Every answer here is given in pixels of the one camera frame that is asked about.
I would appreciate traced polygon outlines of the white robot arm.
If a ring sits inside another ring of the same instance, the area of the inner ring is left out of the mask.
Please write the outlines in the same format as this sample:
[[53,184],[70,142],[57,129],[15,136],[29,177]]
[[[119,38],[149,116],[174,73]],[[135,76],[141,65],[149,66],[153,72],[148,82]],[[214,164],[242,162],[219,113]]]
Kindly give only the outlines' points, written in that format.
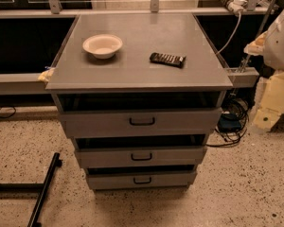
[[244,52],[262,56],[264,64],[275,70],[266,80],[253,119],[255,127],[270,131],[284,114],[284,9],[264,33],[245,46]]

